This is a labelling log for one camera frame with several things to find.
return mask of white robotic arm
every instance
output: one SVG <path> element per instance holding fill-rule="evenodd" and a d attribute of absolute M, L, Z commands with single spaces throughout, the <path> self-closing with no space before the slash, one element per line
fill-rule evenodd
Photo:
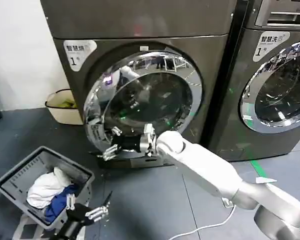
<path fill-rule="evenodd" d="M 226 160 L 199 144 L 184 139 L 177 131 L 165 131 L 156 138 L 152 124 L 144 126 L 139 142 L 117 134 L 112 147 L 104 152 L 105 161 L 113 159 L 122 149 L 158 155 L 204 190 L 216 197 L 231 200 L 243 209 L 259 208 L 254 221 L 272 240 L 300 240 L 300 202 L 270 183 L 249 183 L 242 180 Z"/>

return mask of gray floor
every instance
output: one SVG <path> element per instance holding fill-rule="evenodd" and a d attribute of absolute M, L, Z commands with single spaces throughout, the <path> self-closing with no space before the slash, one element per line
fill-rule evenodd
<path fill-rule="evenodd" d="M 90 226 L 87 240 L 165 240 L 196 227 L 222 222 L 230 210 L 173 166 L 138 170 L 102 170 L 88 154 L 94 147 L 82 126 L 58 124 L 44 109 L 4 112 L 0 121 L 0 177 L 35 148 L 45 145 L 91 169 L 95 174 L 91 207 L 113 191 L 108 221 Z M 300 142 L 284 156 L 258 161 L 267 177 L 300 200 Z M 233 164 L 240 176 L 254 182 L 250 162 Z M 0 195 L 0 240 L 10 240 L 21 212 Z M 237 209 L 221 227 L 180 239 L 265 240 L 253 221 L 254 211 Z"/>

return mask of washing machine door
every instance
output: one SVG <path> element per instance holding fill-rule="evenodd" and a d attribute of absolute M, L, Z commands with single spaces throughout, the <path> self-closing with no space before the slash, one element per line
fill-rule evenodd
<path fill-rule="evenodd" d="M 104 151 L 111 146 L 113 127 L 125 136 L 142 134 L 146 123 L 153 124 L 157 135 L 167 130 L 182 133 L 202 95 L 200 74 L 181 54 L 136 53 L 102 73 L 87 95 L 83 107 L 87 136 Z M 140 156 L 124 152 L 120 157 Z"/>
<path fill-rule="evenodd" d="M 239 108 L 244 123 L 256 132 L 281 133 L 300 126 L 300 42 L 258 69 Z"/>

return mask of white sticker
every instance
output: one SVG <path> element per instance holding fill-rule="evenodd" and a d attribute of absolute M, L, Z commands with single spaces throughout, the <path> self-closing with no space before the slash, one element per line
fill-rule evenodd
<path fill-rule="evenodd" d="M 264 31 L 255 48 L 253 61 L 259 62 L 267 53 L 288 40 L 289 37 L 290 32 L 288 31 Z"/>
<path fill-rule="evenodd" d="M 93 40 L 65 40 L 63 47 L 71 69 L 78 72 L 87 57 L 97 49 L 97 44 Z"/>
<path fill-rule="evenodd" d="M 275 183 L 275 182 L 278 182 L 278 181 L 275 179 L 267 178 L 267 177 L 263 177 L 263 176 L 258 176 L 255 178 L 256 184 L 269 184 L 269 183 Z"/>
<path fill-rule="evenodd" d="M 140 51 L 149 51 L 149 46 L 140 46 Z"/>

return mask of front-loading washing machine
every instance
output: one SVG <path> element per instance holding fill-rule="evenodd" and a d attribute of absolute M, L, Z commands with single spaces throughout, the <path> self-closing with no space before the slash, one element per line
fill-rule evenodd
<path fill-rule="evenodd" d="M 235 0 L 41 0 L 89 140 L 176 130 L 199 142 Z M 136 159 L 125 151 L 119 159 Z M 133 166 L 162 165 L 153 159 Z"/>
<path fill-rule="evenodd" d="M 251 4 L 224 96 L 209 111 L 214 127 L 202 136 L 229 161 L 287 154 L 300 140 L 300 1 Z"/>

